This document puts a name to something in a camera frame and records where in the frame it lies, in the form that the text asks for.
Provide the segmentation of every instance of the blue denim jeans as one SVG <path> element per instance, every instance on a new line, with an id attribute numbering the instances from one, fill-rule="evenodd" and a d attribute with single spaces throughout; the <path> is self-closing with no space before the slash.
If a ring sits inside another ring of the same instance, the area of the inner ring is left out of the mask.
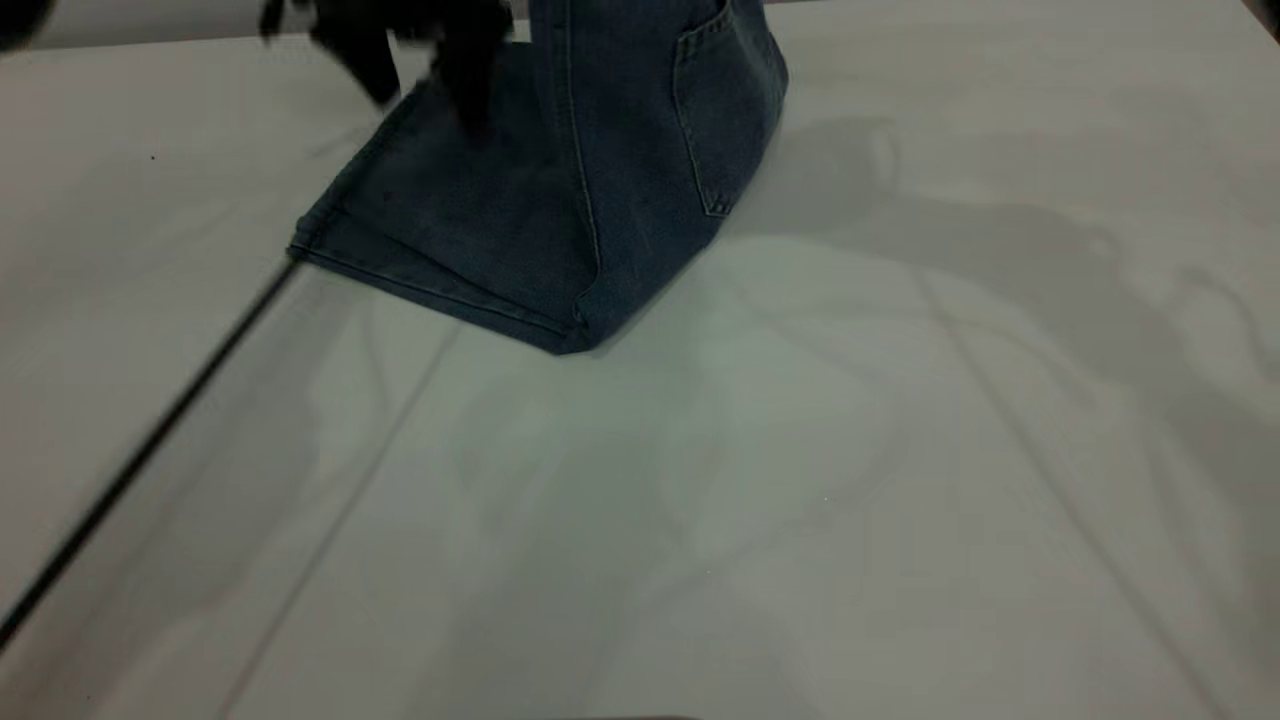
<path id="1" fill-rule="evenodd" d="M 289 252 L 553 354 L 595 347 L 710 242 L 787 69 L 760 0 L 532 0 L 493 135 L 422 82 Z"/>

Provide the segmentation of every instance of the white table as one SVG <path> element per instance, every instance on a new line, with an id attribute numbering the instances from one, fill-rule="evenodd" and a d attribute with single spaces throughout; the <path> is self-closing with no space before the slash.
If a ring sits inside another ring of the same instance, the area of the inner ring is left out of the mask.
<path id="1" fill-rule="evenodd" d="M 0 606 L 244 310 L 376 122 L 301 41 L 0 63 Z"/>
<path id="2" fill-rule="evenodd" d="M 1275 717 L 1280 49 L 1207 0 L 771 18 L 776 152 L 622 338 L 308 268 L 0 716 Z M 118 53 L 364 122 L 246 47 Z"/>

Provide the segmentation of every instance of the back pocket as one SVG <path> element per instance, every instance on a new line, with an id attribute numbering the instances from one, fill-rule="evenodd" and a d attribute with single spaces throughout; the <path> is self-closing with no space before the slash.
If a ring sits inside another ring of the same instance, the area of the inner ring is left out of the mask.
<path id="1" fill-rule="evenodd" d="M 673 85 L 703 210 L 726 217 L 760 164 L 787 86 L 760 0 L 721 0 L 714 18 L 681 35 Z"/>

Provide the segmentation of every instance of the seam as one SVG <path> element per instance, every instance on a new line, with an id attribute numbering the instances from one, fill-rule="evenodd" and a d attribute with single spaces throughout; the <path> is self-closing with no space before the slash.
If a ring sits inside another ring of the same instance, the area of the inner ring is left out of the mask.
<path id="1" fill-rule="evenodd" d="M 698 197 L 703 204 L 703 214 L 714 218 L 726 218 L 732 209 L 731 202 L 710 192 L 703 184 L 703 172 L 698 164 L 698 149 L 694 143 L 694 131 L 689 123 L 685 104 L 681 100 L 680 86 L 684 78 L 682 70 L 694 59 L 696 50 L 703 45 L 708 35 L 721 32 L 733 22 L 733 0 L 724 0 L 724 6 L 714 18 L 707 20 L 700 27 L 687 31 L 676 41 L 676 60 L 671 72 L 671 90 L 676 102 L 676 118 L 680 120 L 681 135 L 685 136 L 685 151 L 689 154 L 689 163 L 694 168 L 694 183 L 698 184 Z"/>
<path id="2" fill-rule="evenodd" d="M 349 268 L 352 270 L 356 270 L 357 273 L 364 273 L 366 275 L 372 275 L 372 277 L 375 277 L 375 278 L 378 278 L 380 281 L 388 282 L 388 283 L 394 284 L 397 287 L 403 287 L 404 290 L 411 290 L 413 292 L 421 292 L 421 293 L 425 293 L 425 295 L 431 295 L 431 296 L 439 297 L 442 300 L 448 300 L 449 302 L 457 302 L 458 305 L 466 305 L 467 307 L 471 307 L 474 310 L 479 310 L 481 313 L 489 313 L 490 315 L 498 315 L 500 318 L 506 318 L 508 320 L 515 320 L 517 323 L 525 323 L 525 324 L 529 324 L 529 325 L 534 325 L 536 328 L 540 328 L 540 329 L 544 329 L 544 331 L 549 331 L 549 332 L 552 332 L 554 334 L 558 334 L 558 336 L 562 336 L 562 337 L 567 334 L 564 328 L 549 324 L 550 323 L 549 320 L 545 322 L 545 323 L 543 323 L 543 322 L 531 320 L 529 318 L 517 318 L 517 316 L 512 315 L 511 313 L 504 313 L 502 310 L 497 310 L 497 309 L 493 309 L 493 307 L 485 307 L 484 305 L 476 305 L 475 302 L 471 302 L 471 301 L 467 301 L 467 300 L 462 300 L 462 299 L 454 297 L 452 295 L 447 295 L 447 293 L 443 293 L 443 292 L 439 292 L 439 291 L 435 291 L 435 290 L 430 290 L 430 288 L 425 288 L 425 287 L 420 287 L 420 286 L 416 286 L 416 284 L 410 284 L 410 283 L 406 283 L 403 281 L 398 281 L 396 278 L 384 275 L 381 273 L 375 273 L 375 272 L 372 272 L 372 270 L 370 270 L 367 268 L 361 268 L 358 265 L 353 265 L 353 264 L 351 264 L 351 263 L 348 263 L 348 261 L 346 261 L 346 260 L 343 260 L 340 258 L 335 258 L 335 256 L 333 256 L 333 255 L 330 255 L 328 252 L 320 252 L 317 250 L 311 250 L 311 249 L 307 249 L 306 252 L 310 254 L 310 255 L 315 255 L 316 258 L 320 258 L 323 260 L 328 260 L 329 263 L 333 263 L 335 265 L 342 265 L 343 268 Z"/>
<path id="3" fill-rule="evenodd" d="M 563 33 L 563 44 L 557 36 L 558 32 Z M 556 133 L 563 136 L 568 133 L 567 138 L 561 138 L 563 145 L 568 146 L 570 155 L 572 156 L 573 169 L 577 172 L 576 179 L 579 190 L 581 191 L 582 206 L 586 214 L 586 234 L 591 241 L 591 254 L 595 256 L 595 277 L 588 283 L 577 296 L 573 297 L 573 319 L 581 323 L 582 328 L 586 328 L 589 323 L 582 318 L 580 304 L 582 299 L 590 293 L 596 284 L 599 284 L 600 278 L 604 277 L 604 256 L 600 254 L 600 237 L 595 227 L 595 211 L 591 208 L 591 191 L 586 183 L 586 167 L 582 163 L 582 146 L 577 135 L 577 110 L 573 105 L 573 0 L 563 1 L 563 29 L 556 29 L 556 22 L 552 20 L 552 53 L 556 59 L 556 65 L 552 68 L 552 82 L 556 92 L 553 101 L 556 102 L 557 127 Z"/>

